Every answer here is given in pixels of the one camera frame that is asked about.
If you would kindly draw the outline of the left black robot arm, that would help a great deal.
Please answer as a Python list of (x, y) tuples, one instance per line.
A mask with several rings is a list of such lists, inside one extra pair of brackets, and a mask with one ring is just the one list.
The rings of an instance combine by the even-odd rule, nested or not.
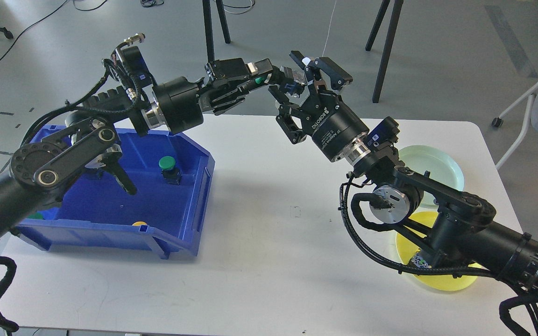
[[(144, 40), (138, 33), (118, 44), (102, 60), (103, 77), (83, 98), (43, 115), (28, 128), (0, 173), (0, 238), (37, 210), (60, 204), (91, 164), (113, 175), (128, 194), (136, 194), (119, 164), (118, 121), (129, 119), (140, 136), (163, 125), (177, 134), (200, 125), (203, 112), (220, 115), (235, 107), (252, 90), (275, 85), (291, 91), (296, 85), (292, 70), (278, 68), (269, 59), (212, 60), (205, 64), (207, 79), (189, 82), (179, 77), (158, 84), (136, 46)], [(14, 260), (0, 257), (0, 299), (16, 270)], [(0, 328), (10, 336), (19, 326), (0, 312)]]

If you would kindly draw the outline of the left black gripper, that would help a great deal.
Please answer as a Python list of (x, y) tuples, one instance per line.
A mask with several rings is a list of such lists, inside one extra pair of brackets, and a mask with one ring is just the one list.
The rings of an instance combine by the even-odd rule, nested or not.
[(235, 86), (267, 74), (273, 67), (269, 59), (252, 63), (245, 63), (242, 58), (214, 60), (205, 64), (209, 81), (203, 89), (201, 79), (189, 82), (185, 77), (178, 77), (154, 85), (152, 92), (166, 126), (172, 134), (178, 134), (201, 125), (204, 121), (202, 112), (222, 115), (241, 104), (250, 90)]

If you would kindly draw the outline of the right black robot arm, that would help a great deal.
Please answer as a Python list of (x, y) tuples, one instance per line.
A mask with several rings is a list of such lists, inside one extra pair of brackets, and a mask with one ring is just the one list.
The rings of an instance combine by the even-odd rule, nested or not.
[[(399, 158), (398, 123), (391, 117), (369, 129), (341, 97), (352, 77), (328, 57), (290, 53), (292, 70), (261, 74), (278, 104), (277, 122), (292, 143), (310, 136), (330, 161), (346, 159), (353, 170), (340, 187), (344, 226), (356, 246), (382, 266), (417, 276), (491, 277), (515, 296), (499, 305), (500, 320), (517, 336), (529, 333), (510, 310), (525, 306), (538, 335), (538, 241), (496, 223), (487, 200), (446, 186)], [(395, 231), (418, 247), (406, 264), (391, 261), (357, 234), (352, 218), (371, 231)]]

